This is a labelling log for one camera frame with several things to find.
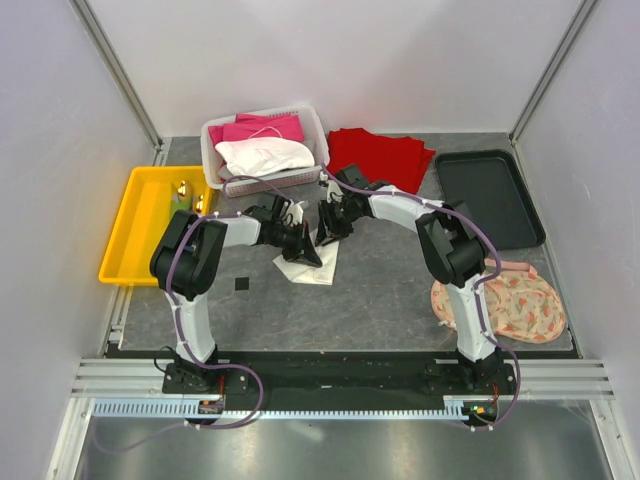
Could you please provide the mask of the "white paper napkin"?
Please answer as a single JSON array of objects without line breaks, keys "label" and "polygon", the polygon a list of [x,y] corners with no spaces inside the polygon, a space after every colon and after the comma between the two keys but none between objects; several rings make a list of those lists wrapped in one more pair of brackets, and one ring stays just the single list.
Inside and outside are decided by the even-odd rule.
[{"label": "white paper napkin", "polygon": [[340,242],[336,241],[316,248],[323,263],[321,267],[287,262],[282,255],[276,257],[273,263],[292,283],[331,286],[337,267],[339,245]]}]

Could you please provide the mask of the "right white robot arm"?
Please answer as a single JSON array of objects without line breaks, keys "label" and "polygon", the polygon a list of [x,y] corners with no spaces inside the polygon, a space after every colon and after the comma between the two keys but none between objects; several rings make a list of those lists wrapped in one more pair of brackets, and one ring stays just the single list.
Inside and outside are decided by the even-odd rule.
[{"label": "right white robot arm", "polygon": [[445,287],[457,332],[458,381],[467,392],[483,392],[494,381],[500,358],[484,295],[486,235],[457,206],[423,199],[384,182],[369,183],[351,165],[320,174],[326,198],[318,204],[316,243],[342,240],[361,218],[390,221],[418,237],[431,276]]}]

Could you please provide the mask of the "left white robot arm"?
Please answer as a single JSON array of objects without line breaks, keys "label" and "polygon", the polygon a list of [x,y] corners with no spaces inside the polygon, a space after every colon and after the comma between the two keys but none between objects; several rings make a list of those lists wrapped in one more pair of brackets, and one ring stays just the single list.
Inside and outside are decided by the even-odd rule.
[{"label": "left white robot arm", "polygon": [[266,192],[242,212],[198,215],[178,210],[171,217],[150,261],[150,273],[164,291],[174,317],[176,353],[189,362],[185,382],[208,393],[219,382],[217,344],[211,332],[207,295],[223,250],[269,245],[289,263],[321,267],[303,207]]}]

